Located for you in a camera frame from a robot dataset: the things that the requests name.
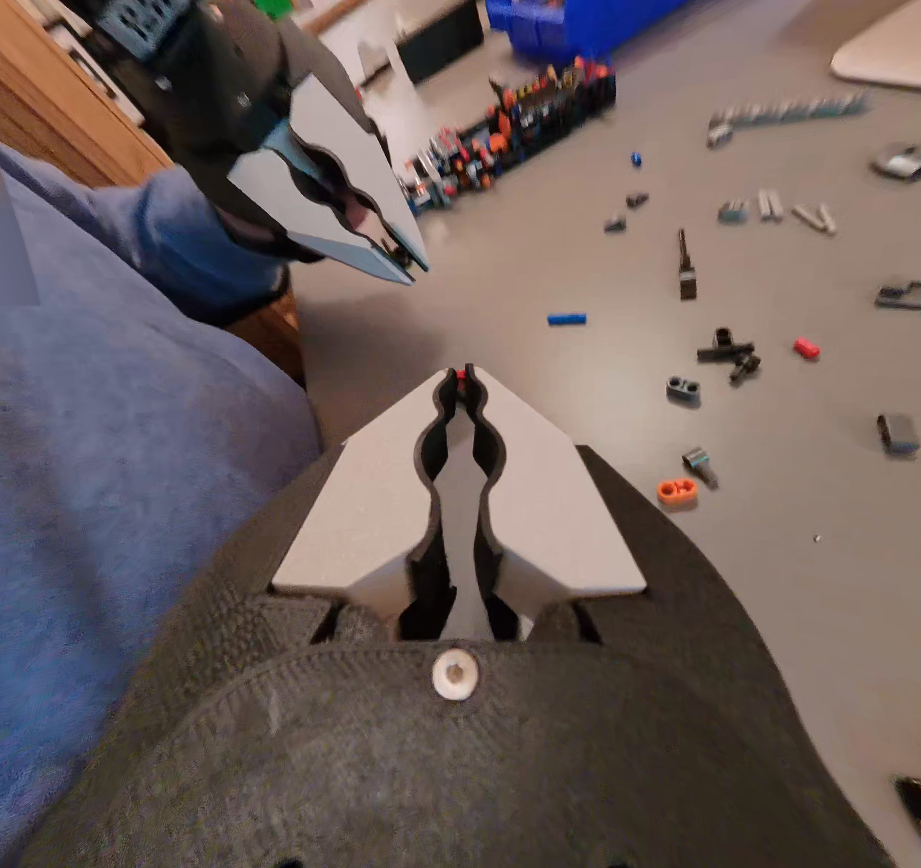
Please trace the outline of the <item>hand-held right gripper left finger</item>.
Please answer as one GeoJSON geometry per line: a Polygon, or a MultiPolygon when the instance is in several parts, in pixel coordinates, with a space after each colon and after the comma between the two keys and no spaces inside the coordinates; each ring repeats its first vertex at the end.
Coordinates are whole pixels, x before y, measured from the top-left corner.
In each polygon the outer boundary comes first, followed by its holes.
{"type": "Polygon", "coordinates": [[[449,457],[457,373],[444,370],[342,445],[272,577],[280,595],[370,609],[404,640],[436,640],[457,589],[435,486],[449,457]]]}

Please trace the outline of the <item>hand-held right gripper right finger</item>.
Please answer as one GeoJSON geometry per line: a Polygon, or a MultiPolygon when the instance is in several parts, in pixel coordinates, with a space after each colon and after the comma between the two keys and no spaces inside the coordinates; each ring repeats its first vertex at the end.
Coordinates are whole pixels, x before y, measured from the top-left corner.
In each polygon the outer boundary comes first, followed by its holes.
{"type": "Polygon", "coordinates": [[[638,595],[648,583],[571,438],[468,367],[472,455],[485,483],[474,566],[496,640],[547,607],[638,595]]]}

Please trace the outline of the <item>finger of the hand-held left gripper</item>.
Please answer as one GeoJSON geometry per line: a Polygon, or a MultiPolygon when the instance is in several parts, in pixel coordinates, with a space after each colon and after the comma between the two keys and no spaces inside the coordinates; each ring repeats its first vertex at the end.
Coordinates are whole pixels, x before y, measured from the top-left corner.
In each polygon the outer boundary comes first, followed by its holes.
{"type": "Polygon", "coordinates": [[[301,192],[332,206],[348,228],[380,246],[386,236],[402,243],[428,271],[416,218],[351,81],[345,79],[339,97],[315,73],[307,76],[292,93],[287,127],[286,159],[313,183],[301,192]]]}
{"type": "Polygon", "coordinates": [[[241,156],[229,182],[278,223],[286,237],[308,253],[363,274],[403,286],[413,284],[408,270],[376,242],[346,226],[332,206],[306,197],[296,186],[295,168],[272,149],[241,156]]]}

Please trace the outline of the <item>person's left forearm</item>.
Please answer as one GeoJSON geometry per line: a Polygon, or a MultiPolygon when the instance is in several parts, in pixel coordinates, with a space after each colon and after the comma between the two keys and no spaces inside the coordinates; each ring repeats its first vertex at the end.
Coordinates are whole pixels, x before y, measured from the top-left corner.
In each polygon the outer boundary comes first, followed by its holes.
{"type": "Polygon", "coordinates": [[[2,171],[193,320],[224,328],[289,292],[287,262],[234,240],[182,168],[134,188],[88,188],[2,145],[2,171]]]}

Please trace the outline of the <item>black lego technic chassis model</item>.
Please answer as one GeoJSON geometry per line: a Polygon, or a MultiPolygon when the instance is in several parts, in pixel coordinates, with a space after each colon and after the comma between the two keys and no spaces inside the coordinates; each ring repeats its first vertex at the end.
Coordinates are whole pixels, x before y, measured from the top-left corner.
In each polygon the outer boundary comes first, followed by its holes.
{"type": "Polygon", "coordinates": [[[564,68],[549,65],[519,86],[490,80],[490,87],[495,102],[480,120],[443,127],[397,173],[414,216],[490,190],[505,172],[612,109],[617,97],[613,66],[580,56],[564,68]]]}

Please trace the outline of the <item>black lego cross connector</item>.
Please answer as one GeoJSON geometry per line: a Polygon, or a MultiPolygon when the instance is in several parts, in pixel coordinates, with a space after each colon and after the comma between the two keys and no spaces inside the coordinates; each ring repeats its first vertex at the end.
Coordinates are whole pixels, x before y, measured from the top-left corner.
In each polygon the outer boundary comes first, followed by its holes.
{"type": "Polygon", "coordinates": [[[752,342],[735,341],[728,327],[715,329],[712,343],[697,350],[697,361],[701,364],[731,363],[745,361],[755,352],[752,342]]]}

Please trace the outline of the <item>grey lego block connector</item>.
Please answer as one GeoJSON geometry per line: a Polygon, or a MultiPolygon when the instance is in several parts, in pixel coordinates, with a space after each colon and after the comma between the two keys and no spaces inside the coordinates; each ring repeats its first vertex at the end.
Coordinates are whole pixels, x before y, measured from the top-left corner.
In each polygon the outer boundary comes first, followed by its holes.
{"type": "Polygon", "coordinates": [[[881,413],[876,420],[884,452],[893,457],[913,457],[920,447],[914,419],[903,413],[881,413]]]}

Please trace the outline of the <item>long grey lego beam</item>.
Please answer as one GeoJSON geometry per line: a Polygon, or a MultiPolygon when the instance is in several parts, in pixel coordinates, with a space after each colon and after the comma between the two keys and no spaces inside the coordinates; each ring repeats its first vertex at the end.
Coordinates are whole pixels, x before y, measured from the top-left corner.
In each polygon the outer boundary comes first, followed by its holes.
{"type": "Polygon", "coordinates": [[[732,132],[737,129],[792,124],[816,119],[851,117],[865,112],[868,108],[869,96],[866,92],[763,104],[747,103],[728,107],[712,115],[708,131],[732,132]]]}

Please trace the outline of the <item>dark grey flat lego piece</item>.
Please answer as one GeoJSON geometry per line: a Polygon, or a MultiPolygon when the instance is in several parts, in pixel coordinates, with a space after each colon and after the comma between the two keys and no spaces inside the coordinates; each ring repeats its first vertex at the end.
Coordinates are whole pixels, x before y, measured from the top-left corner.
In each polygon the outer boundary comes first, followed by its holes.
{"type": "Polygon", "coordinates": [[[887,145],[871,159],[873,172],[903,183],[920,179],[920,142],[896,142],[887,145]]]}

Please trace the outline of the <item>wooden slatted partition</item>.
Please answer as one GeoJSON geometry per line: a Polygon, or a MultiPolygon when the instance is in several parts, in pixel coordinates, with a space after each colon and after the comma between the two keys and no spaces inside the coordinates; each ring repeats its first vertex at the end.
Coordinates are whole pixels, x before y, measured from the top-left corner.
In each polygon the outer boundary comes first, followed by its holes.
{"type": "Polygon", "coordinates": [[[16,0],[1,0],[1,142],[93,188],[172,166],[16,0]]]}

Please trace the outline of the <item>white lamp base plate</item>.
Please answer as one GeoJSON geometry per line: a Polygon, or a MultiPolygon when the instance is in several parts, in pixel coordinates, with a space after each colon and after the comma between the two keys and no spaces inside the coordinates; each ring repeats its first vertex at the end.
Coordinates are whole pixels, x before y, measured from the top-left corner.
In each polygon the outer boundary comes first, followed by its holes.
{"type": "Polygon", "coordinates": [[[911,0],[842,45],[831,73],[847,82],[920,90],[920,0],[911,0]]]}

